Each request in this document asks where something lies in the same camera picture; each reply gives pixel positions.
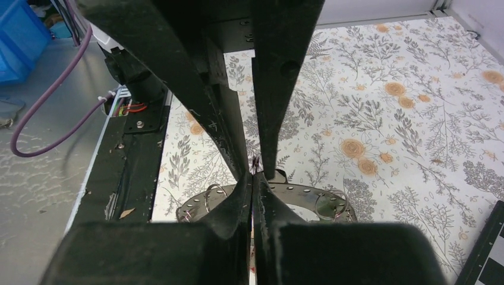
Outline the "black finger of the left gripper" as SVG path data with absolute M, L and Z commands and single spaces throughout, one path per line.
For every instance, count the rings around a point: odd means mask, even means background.
M 85 19 L 160 79 L 211 137 L 234 178 L 249 171 L 238 95 L 207 31 L 209 1 L 78 1 Z
M 266 179 L 275 176 L 279 132 L 324 1 L 252 1 L 254 97 Z

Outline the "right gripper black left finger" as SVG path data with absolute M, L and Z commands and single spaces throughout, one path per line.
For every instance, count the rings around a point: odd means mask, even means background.
M 55 251 L 41 284 L 248 284 L 252 175 L 190 223 L 86 223 Z

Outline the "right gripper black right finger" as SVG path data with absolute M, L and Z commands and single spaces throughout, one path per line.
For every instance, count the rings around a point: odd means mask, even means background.
M 308 223 L 253 176 L 257 284 L 445 284 L 423 233 L 403 223 Z

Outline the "large grey metal keyring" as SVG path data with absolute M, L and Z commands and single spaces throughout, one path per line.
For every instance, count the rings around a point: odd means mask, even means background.
M 355 223 L 357 216 L 347 195 L 342 191 L 325 191 L 288 182 L 283 170 L 277 169 L 269 181 L 272 192 L 295 214 L 307 222 Z M 212 184 L 203 192 L 186 200 L 176 210 L 178 222 L 197 221 L 224 201 L 234 185 Z

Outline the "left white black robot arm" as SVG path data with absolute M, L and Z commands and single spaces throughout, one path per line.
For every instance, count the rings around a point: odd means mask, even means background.
M 191 113 L 234 178 L 248 171 L 238 95 L 224 54 L 252 50 L 260 154 L 275 175 L 279 131 L 323 1 L 77 1 L 94 31 L 117 42 L 111 75 L 138 102 L 164 88 Z

